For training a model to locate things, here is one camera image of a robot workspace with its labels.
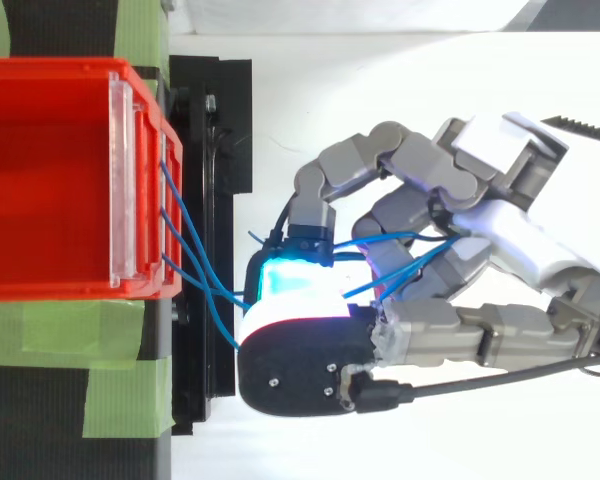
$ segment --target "black metal bracket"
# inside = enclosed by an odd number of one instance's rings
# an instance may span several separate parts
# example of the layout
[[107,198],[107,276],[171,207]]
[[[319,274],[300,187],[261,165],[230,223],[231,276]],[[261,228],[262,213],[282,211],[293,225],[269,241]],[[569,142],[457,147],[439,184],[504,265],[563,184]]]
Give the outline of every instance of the black metal bracket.
[[[170,68],[170,122],[184,147],[184,201],[216,274],[231,289],[233,195],[252,189],[251,61],[172,56]],[[193,272],[186,258],[183,268]],[[233,305],[222,298],[216,305],[233,332]],[[195,287],[183,285],[174,312],[172,433],[190,435],[194,422],[209,418],[211,398],[235,395],[235,355]]]

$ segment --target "cyan light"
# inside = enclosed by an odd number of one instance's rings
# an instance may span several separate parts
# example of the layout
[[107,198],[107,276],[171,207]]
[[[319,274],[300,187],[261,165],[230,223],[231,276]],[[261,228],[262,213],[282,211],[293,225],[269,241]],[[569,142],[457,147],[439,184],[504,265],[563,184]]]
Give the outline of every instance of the cyan light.
[[304,260],[274,258],[262,267],[259,299],[289,292],[337,291],[332,268]]

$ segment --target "screw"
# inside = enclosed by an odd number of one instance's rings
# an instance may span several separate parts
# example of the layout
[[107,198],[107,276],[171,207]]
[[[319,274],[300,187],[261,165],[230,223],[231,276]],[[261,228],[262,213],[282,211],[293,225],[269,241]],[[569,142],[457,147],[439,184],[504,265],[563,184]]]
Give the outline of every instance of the screw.
[[207,95],[204,99],[204,107],[207,110],[207,113],[216,113],[216,110],[218,109],[216,105],[216,96]]

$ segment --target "red storage crate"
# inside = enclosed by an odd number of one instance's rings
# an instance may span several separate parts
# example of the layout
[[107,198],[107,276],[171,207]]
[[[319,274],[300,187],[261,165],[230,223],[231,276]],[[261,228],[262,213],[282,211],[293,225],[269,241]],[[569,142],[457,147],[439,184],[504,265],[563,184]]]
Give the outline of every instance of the red storage crate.
[[111,58],[0,59],[0,301],[171,297],[182,145]]

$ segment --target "robotic hand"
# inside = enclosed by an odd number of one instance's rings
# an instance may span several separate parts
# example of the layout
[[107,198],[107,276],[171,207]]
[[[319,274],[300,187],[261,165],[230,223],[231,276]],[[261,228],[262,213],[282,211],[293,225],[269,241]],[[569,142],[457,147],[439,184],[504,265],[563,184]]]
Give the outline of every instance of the robotic hand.
[[[331,202],[388,174],[404,183],[353,228],[379,287],[372,306],[333,300],[316,314],[309,307],[323,304],[309,297],[262,298],[274,259],[332,266]],[[413,235],[387,236],[429,225],[446,243],[426,262],[410,253]],[[250,262],[245,301],[255,305],[238,356],[241,394],[275,415],[371,412],[600,365],[599,229],[600,129],[510,113],[451,119],[433,140],[387,122],[335,144],[298,171],[295,195]],[[490,264],[550,293],[547,311],[452,306]],[[392,276],[401,267],[406,273]],[[422,387],[370,373],[444,360],[509,373]]]

